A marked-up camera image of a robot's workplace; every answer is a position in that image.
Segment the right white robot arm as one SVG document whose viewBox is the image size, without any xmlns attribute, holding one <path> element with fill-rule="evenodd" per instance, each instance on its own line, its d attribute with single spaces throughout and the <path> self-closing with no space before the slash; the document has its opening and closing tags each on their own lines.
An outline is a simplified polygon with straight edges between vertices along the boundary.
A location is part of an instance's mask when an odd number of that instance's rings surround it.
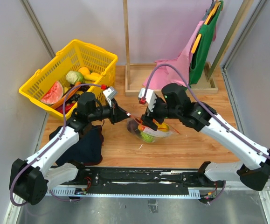
<svg viewBox="0 0 270 224">
<path fill-rule="evenodd" d="M 165 119 L 177 119 L 184 126 L 203 133 L 222 144 L 240 160 L 233 163 L 204 162 L 198 169 L 197 182 L 206 187 L 217 181 L 242 182 L 250 189 L 261 191 L 270 178 L 270 148 L 263 147 L 233 128 L 209 105 L 192 102 L 186 88 L 175 83 L 161 90 L 142 88 L 138 98 L 147 104 L 141 116 L 143 124 L 158 129 Z"/>
</svg>

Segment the clear zip top bag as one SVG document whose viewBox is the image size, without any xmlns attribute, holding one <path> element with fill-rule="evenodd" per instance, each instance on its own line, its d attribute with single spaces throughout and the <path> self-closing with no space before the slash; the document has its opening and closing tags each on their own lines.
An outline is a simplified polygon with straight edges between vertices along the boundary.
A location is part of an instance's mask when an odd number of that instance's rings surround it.
<svg viewBox="0 0 270 224">
<path fill-rule="evenodd" d="M 142 120 L 141 120 L 141 118 L 139 118 L 139 117 L 135 117 L 135 116 L 132 116 L 132 115 L 131 115 L 131 117 L 128 118 L 127 121 L 130 120 L 130 119 L 136 120 L 138 124 L 142 124 Z M 144 130 L 143 132 L 148 133 L 148 134 L 151 135 L 151 136 L 154 136 L 154 137 L 155 137 L 155 141 L 154 141 L 154 142 L 156 142 L 156 141 L 158 141 L 158 140 L 160 140 L 160 139 L 169 138 L 169 137 L 171 137 L 172 135 L 179 135 L 179 134 L 180 134 L 180 132 L 177 131 L 177 130 L 176 130 L 174 127 L 172 127 L 171 125 L 169 125 L 169 128 L 170 128 L 170 130 L 169 130 L 168 132 L 162 132 L 162 131 L 160 131 L 160 130 L 154 131 L 154 130 L 152 130 L 151 128 L 149 128 L 149 127 L 146 126 L 146 128 L 145 128 L 145 130 Z M 134 135 L 134 136 L 137 137 L 137 138 L 139 138 L 139 139 L 141 139 L 140 134 Z"/>
</svg>

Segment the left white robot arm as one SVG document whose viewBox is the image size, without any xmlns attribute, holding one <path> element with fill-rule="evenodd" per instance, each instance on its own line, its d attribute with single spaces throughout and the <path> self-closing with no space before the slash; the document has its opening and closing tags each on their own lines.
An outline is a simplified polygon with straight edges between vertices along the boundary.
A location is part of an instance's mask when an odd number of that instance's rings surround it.
<svg viewBox="0 0 270 224">
<path fill-rule="evenodd" d="M 42 149 L 25 160 L 13 162 L 10 175 L 10 200 L 15 206 L 36 205 L 52 188 L 72 181 L 79 185 L 85 180 L 85 172 L 71 163 L 51 166 L 90 131 L 93 121 L 109 119 L 112 124 L 130 117 L 112 98 L 106 105 L 90 92 L 83 93 L 59 132 Z"/>
</svg>

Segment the orange fruit toy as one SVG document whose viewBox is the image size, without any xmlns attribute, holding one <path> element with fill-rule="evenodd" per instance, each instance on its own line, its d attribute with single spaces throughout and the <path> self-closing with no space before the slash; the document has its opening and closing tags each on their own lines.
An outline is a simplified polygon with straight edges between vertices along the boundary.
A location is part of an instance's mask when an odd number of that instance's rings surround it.
<svg viewBox="0 0 270 224">
<path fill-rule="evenodd" d="M 139 130 L 140 132 L 143 132 L 143 131 L 145 130 L 145 128 L 146 128 L 146 126 L 144 126 L 144 125 L 142 125 L 142 124 L 139 124 L 139 125 L 138 125 L 138 130 Z"/>
</svg>

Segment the purple mangosteen toy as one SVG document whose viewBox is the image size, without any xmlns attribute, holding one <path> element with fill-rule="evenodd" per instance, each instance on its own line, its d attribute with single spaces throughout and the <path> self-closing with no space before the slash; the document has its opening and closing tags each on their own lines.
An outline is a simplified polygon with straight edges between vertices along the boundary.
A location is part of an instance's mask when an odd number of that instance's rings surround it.
<svg viewBox="0 0 270 224">
<path fill-rule="evenodd" d="M 130 119 L 127 121 L 127 130 L 134 135 L 140 134 L 140 131 L 138 130 L 138 123 L 136 120 Z"/>
</svg>

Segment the green custard apple toy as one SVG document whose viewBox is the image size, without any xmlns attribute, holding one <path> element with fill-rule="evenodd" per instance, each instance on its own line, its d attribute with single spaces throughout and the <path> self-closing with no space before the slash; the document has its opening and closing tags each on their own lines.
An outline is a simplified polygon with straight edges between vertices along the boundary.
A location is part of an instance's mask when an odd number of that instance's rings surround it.
<svg viewBox="0 0 270 224">
<path fill-rule="evenodd" d="M 149 135 L 148 133 L 145 132 L 140 132 L 141 139 L 147 143 L 153 143 L 155 141 L 155 137 Z"/>
</svg>

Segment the yellow banana bunch toy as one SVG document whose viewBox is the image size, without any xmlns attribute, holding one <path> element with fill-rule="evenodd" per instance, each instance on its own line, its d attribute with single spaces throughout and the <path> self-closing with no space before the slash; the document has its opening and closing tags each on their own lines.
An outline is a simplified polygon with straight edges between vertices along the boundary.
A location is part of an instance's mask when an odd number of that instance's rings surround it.
<svg viewBox="0 0 270 224">
<path fill-rule="evenodd" d="M 158 127 L 158 130 L 162 132 L 168 132 L 170 130 L 169 125 L 167 125 L 166 123 L 157 124 L 157 127 Z"/>
</svg>

